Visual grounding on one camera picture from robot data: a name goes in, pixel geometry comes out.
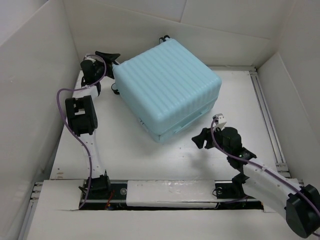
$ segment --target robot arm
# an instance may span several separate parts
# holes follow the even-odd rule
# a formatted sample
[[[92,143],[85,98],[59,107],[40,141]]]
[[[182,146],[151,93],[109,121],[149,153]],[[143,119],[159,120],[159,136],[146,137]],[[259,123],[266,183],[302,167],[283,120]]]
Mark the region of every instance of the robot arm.
[[[312,185],[301,186],[265,166],[242,146],[241,136],[233,127],[224,127],[222,114],[215,115],[211,128],[204,128],[192,141],[201,149],[216,147],[240,173],[232,179],[237,197],[254,197],[279,213],[300,237],[307,238],[320,227],[320,195]]]
[[[92,58],[86,58],[81,62],[83,77],[81,87],[92,85],[100,79],[104,73],[104,66],[99,61]],[[105,167],[99,157],[99,151],[96,143],[96,129],[98,127],[98,119],[94,107],[93,100],[99,96],[101,84],[87,87],[80,91],[75,91],[71,98],[65,100],[65,110],[68,125],[79,139],[86,143],[89,149],[92,161],[92,178],[98,178],[106,172]],[[83,149],[84,154],[88,157],[88,153]]]

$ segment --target plastic container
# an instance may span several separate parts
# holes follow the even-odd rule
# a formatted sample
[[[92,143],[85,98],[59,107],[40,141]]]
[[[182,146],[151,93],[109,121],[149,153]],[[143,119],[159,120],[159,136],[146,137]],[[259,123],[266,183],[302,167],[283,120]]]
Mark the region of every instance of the plastic container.
[[[172,38],[113,66],[117,89],[156,142],[188,127],[213,108],[222,84]]]

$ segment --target white wall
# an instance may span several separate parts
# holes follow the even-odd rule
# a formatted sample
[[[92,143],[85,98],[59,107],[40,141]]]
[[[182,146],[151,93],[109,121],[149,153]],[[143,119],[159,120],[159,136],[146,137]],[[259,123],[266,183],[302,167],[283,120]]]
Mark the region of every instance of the white wall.
[[[279,52],[258,71],[293,177],[320,189],[320,1],[295,5]]]
[[[0,237],[54,149],[62,129],[56,93],[74,86],[79,68],[62,0],[0,45]]]
[[[207,65],[265,62],[296,0],[64,0],[79,58],[99,49],[120,61],[166,34]]]
[[[1,0],[0,45],[24,24],[47,0]]]

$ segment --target bolt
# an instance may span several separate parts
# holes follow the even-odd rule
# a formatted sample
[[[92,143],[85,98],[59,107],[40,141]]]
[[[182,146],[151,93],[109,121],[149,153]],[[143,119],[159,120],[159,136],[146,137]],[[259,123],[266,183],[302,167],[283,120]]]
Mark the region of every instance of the bolt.
[[[222,194],[222,187],[219,186],[216,188],[216,194]]]
[[[127,189],[126,188],[121,188],[120,189],[120,194],[121,195],[126,195],[127,194]]]

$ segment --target black joint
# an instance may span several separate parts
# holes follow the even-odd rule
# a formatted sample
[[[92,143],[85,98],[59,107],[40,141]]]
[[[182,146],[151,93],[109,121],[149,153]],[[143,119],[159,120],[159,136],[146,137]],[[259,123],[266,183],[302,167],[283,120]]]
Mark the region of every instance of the black joint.
[[[320,195],[318,190],[307,185],[300,190],[320,211]],[[316,211],[298,194],[290,194],[286,201],[285,219],[289,227],[301,238],[308,238],[320,228],[320,217]]]
[[[101,57],[106,64],[114,63],[121,56],[119,53],[104,53],[100,51],[95,51],[95,55]]]
[[[216,182],[215,191],[218,199],[240,199],[244,198],[246,194],[242,184],[248,179],[242,173],[239,173],[232,179],[232,182]]]
[[[160,38],[159,38],[159,43],[160,43],[160,44],[161,44],[161,41],[160,41],[160,40],[162,41],[162,43],[166,41],[163,37],[160,37]]]
[[[95,54],[97,56],[101,57],[105,62],[105,65],[106,65],[105,76],[107,76],[111,79],[115,79],[112,64],[118,65],[118,63],[116,62],[116,59],[118,57],[120,57],[120,54],[119,53],[104,53],[104,52],[100,52],[100,51],[95,51]],[[97,62],[97,65],[100,65],[100,67],[104,67],[103,62],[100,62],[100,61],[96,61],[96,62]]]
[[[256,159],[257,158],[257,156],[254,153],[250,152],[245,147],[242,147],[238,151],[233,152],[232,155],[234,155],[235,157],[241,158],[243,160],[250,160],[250,159]],[[231,167],[233,167],[234,169],[240,171],[241,173],[244,172],[243,166],[247,165],[246,162],[236,160],[236,159],[234,159],[234,158],[232,158],[230,156],[228,156],[226,159],[228,160],[228,162],[229,162]]]
[[[221,138],[223,149],[231,155],[242,148],[241,136],[233,127],[225,127],[221,131]]]
[[[205,149],[211,149],[214,147],[210,128],[203,128],[201,133],[198,136],[191,138],[191,140],[195,143],[198,149],[202,149],[204,147],[205,141]]]
[[[67,98],[65,100],[66,117],[68,125],[75,135],[80,137],[81,134],[92,135],[98,127],[98,119],[91,96],[82,98]]]
[[[81,87],[92,85],[103,77],[105,67],[103,64],[101,65],[99,61],[92,62],[91,60],[83,60],[80,66],[83,72]],[[95,86],[99,96],[101,92],[100,82],[96,83]]]
[[[88,183],[89,178],[86,180],[86,183],[84,185],[85,189],[88,188]],[[107,171],[105,171],[104,175],[100,175],[99,177],[91,179],[91,185],[88,196],[90,198],[94,197],[94,199],[108,199],[108,196],[110,195],[111,191],[111,182],[109,176],[107,175]]]

